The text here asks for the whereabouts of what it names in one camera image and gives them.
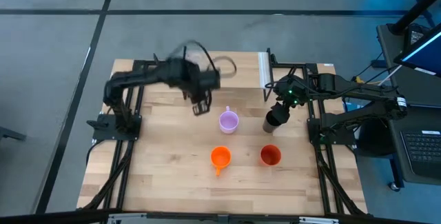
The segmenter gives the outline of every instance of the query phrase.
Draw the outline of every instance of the table leg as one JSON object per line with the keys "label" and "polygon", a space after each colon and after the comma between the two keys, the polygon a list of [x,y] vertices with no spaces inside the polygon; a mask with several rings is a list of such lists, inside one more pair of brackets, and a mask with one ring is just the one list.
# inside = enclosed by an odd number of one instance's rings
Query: table leg
{"label": "table leg", "polygon": [[392,157],[389,159],[389,162],[391,163],[391,169],[393,174],[393,182],[389,183],[389,187],[393,191],[400,191],[401,188],[404,187],[404,182],[402,179],[402,172],[400,163],[398,162],[397,155],[394,153],[392,154]]}

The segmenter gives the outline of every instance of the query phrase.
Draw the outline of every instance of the dark red cup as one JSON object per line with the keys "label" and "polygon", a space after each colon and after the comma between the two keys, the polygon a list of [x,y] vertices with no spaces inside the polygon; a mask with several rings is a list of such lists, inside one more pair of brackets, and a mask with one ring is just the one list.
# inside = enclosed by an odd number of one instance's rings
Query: dark red cup
{"label": "dark red cup", "polygon": [[265,165],[277,165],[282,159],[282,153],[275,145],[266,145],[260,151],[260,159]]}

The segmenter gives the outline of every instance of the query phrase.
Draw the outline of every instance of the metal bracket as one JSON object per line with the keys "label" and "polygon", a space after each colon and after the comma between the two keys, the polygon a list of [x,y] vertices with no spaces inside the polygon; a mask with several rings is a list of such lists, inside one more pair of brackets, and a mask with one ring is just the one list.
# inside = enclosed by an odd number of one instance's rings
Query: metal bracket
{"label": "metal bracket", "polygon": [[305,224],[338,224],[337,219],[315,218],[315,217],[299,217],[299,223]]}
{"label": "metal bracket", "polygon": [[134,114],[131,118],[133,127],[129,132],[119,132],[115,128],[116,118],[113,114],[100,114],[96,121],[88,121],[88,124],[94,128],[93,139],[97,141],[136,141],[141,129],[142,116]]}

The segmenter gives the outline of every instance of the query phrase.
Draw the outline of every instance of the wooden tabletop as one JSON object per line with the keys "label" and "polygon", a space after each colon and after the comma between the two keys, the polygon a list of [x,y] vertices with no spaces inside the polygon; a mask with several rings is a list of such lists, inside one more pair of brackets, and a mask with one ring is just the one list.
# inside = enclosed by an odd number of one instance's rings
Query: wooden tabletop
{"label": "wooden tabletop", "polygon": [[[273,134],[263,132],[263,120],[275,104],[276,95],[273,93],[268,102],[263,101],[259,83],[259,53],[210,54],[213,57],[229,56],[238,66],[236,77],[222,79],[222,88],[213,92],[210,113],[194,116],[191,103],[184,101],[177,89],[163,84],[145,87],[141,108],[142,130],[134,146],[123,209],[140,212],[323,214],[316,159],[306,129],[307,106],[291,109],[288,123]],[[131,70],[132,64],[133,60],[117,59],[112,71]],[[222,65],[222,71],[232,70],[228,66]],[[335,73],[332,64],[318,64],[318,71]],[[274,69],[274,79],[287,72],[288,69]],[[301,70],[296,72],[298,76],[301,73]],[[237,131],[230,135],[223,134],[218,127],[218,117],[227,105],[240,118]],[[315,113],[318,113],[317,104],[314,105]],[[325,109],[341,113],[342,102],[340,99],[325,101]],[[92,151],[78,207],[89,203],[107,180],[115,144],[115,141],[106,141]],[[282,160],[275,167],[263,167],[259,163],[260,149],[267,144],[277,145],[282,152]],[[232,161],[216,177],[210,153],[218,145],[225,145],[231,150]],[[366,211],[353,154],[342,145],[334,145],[333,149],[341,185],[356,205]],[[111,206],[116,205],[118,181],[115,186]],[[331,209],[336,211],[331,189],[328,182]]]}

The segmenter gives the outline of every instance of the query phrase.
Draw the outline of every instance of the orange cup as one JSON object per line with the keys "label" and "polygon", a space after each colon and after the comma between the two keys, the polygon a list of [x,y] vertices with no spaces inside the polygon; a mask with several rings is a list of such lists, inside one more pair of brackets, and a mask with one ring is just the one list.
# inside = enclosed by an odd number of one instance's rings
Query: orange cup
{"label": "orange cup", "polygon": [[232,160],[232,154],[225,146],[215,147],[212,150],[212,164],[216,168],[216,176],[219,176],[221,169],[227,167]]}
{"label": "orange cup", "polygon": [[275,145],[266,145],[260,151],[260,159],[265,165],[277,165],[282,159],[282,153]]}

